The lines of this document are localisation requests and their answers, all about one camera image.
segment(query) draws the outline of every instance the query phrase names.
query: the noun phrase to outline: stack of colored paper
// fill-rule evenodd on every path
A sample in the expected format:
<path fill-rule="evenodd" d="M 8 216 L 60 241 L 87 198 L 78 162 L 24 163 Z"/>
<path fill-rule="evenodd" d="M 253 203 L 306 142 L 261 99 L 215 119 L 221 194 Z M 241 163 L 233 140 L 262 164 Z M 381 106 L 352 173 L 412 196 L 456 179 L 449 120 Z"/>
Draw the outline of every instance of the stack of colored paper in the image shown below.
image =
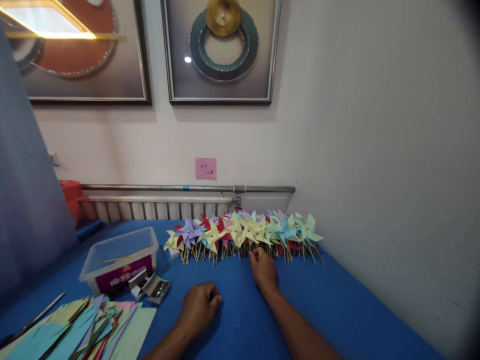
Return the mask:
<path fill-rule="evenodd" d="M 156 309 L 84 297 L 61 306 L 0 351 L 0 360 L 134 360 Z"/>

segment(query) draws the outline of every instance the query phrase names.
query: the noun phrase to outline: forearm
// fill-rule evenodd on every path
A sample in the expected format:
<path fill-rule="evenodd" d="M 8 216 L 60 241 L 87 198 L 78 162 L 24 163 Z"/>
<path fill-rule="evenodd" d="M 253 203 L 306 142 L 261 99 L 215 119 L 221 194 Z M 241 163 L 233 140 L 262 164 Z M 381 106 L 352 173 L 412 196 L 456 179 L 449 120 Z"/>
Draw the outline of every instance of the forearm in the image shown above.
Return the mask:
<path fill-rule="evenodd" d="M 263 290 L 262 295 L 280 327 L 293 360 L 341 359 L 278 289 Z"/>
<path fill-rule="evenodd" d="M 188 333 L 176 324 L 143 360 L 181 359 L 190 343 L 191 339 Z"/>

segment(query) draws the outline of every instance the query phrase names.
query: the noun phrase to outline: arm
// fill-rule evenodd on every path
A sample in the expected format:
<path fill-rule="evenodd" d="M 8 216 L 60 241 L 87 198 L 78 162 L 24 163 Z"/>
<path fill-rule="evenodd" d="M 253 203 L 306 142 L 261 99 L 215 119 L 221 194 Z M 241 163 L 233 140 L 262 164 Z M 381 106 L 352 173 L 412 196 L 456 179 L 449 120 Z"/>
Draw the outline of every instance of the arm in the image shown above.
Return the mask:
<path fill-rule="evenodd" d="M 260 247 L 249 253 L 253 278 L 275 318 L 293 360 L 341 359 L 340 355 L 282 295 L 274 261 Z"/>
<path fill-rule="evenodd" d="M 213 282 L 192 287 L 183 299 L 180 317 L 143 360 L 177 360 L 208 329 L 222 297 Z"/>

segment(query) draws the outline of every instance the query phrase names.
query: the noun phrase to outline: gold disc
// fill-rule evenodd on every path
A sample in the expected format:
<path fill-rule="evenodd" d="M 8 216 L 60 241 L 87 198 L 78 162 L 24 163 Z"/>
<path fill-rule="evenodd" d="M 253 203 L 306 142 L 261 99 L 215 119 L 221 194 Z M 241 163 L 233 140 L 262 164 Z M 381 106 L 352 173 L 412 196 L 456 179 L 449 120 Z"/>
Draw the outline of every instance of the gold disc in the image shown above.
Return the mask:
<path fill-rule="evenodd" d="M 242 12 L 237 0 L 210 0 L 206 6 L 205 20 L 215 35 L 230 36 L 242 22 Z"/>

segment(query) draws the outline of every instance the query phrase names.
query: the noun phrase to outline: pink sticky note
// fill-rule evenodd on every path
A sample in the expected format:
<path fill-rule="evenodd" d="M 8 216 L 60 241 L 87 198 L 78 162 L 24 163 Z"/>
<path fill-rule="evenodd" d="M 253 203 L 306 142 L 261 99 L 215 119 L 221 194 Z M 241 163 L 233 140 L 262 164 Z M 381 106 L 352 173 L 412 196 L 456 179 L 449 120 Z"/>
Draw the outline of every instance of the pink sticky note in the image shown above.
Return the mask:
<path fill-rule="evenodd" d="M 217 178 L 217 158 L 216 157 L 196 157 L 195 158 L 195 177 L 197 179 L 216 179 Z"/>

